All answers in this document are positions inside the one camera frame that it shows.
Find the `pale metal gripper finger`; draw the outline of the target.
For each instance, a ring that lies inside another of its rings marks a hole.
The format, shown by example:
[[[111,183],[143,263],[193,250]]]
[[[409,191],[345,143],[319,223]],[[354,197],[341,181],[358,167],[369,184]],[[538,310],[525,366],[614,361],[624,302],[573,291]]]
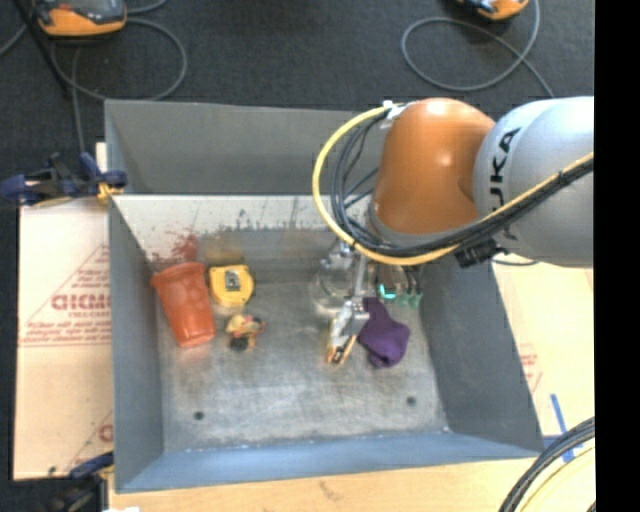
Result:
[[[369,313],[366,311],[355,312],[351,315],[347,325],[345,327],[345,332],[347,335],[347,340],[343,346],[343,357],[347,358],[355,345],[355,342],[369,320]]]
[[[343,306],[331,321],[327,339],[328,356],[348,356],[356,341],[351,334],[350,322],[352,312],[349,306]]]

